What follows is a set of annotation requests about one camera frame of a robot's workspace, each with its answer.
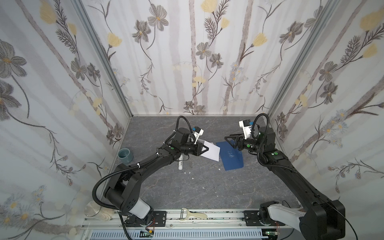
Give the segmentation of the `white letter paper blue border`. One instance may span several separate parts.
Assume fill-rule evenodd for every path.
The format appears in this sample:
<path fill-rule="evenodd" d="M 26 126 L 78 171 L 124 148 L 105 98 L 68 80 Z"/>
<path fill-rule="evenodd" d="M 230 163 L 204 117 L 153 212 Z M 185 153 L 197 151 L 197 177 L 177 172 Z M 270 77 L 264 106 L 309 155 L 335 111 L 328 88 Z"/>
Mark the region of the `white letter paper blue border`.
<path fill-rule="evenodd" d="M 219 158 L 220 147 L 216 146 L 213 143 L 207 142 L 205 140 L 198 140 L 198 143 L 202 143 L 204 145 L 203 151 L 205 151 L 206 148 L 208 148 L 208 151 L 206 151 L 200 155 L 201 157 L 204 157 L 204 158 L 216 161 L 216 162 L 219 161 L 219 159 L 220 159 Z"/>

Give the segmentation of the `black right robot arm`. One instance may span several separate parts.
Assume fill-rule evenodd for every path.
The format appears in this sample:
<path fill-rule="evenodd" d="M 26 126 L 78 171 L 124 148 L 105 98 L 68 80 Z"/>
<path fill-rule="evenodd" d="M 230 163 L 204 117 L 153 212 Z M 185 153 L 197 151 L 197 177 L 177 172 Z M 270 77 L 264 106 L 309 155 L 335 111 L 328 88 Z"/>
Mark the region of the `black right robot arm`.
<path fill-rule="evenodd" d="M 338 240 L 346 235 L 345 207 L 330 200 L 307 181 L 292 165 L 289 158 L 276 148 L 276 135 L 271 128 L 262 127 L 256 137 L 233 134 L 225 140 L 235 150 L 247 150 L 260 165 L 279 177 L 299 200 L 294 209 L 277 201 L 260 205 L 259 221 L 264 225 L 280 222 L 299 231 L 306 240 Z"/>

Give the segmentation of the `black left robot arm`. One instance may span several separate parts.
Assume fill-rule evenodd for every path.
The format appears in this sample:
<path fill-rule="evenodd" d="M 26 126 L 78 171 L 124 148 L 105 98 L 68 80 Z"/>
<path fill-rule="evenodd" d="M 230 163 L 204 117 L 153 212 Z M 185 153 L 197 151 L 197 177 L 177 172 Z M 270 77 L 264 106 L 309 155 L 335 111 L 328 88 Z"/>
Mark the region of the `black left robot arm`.
<path fill-rule="evenodd" d="M 154 155 L 134 167 L 123 164 L 116 167 L 115 172 L 107 178 L 108 184 L 103 193 L 104 198 L 112 204 L 111 208 L 123 216 L 135 216 L 142 225 L 150 224 L 154 210 L 140 198 L 142 183 L 156 171 L 177 161 L 181 155 L 200 156 L 207 152 L 209 147 L 199 141 L 203 132 L 199 127 L 175 130 L 174 135 Z"/>

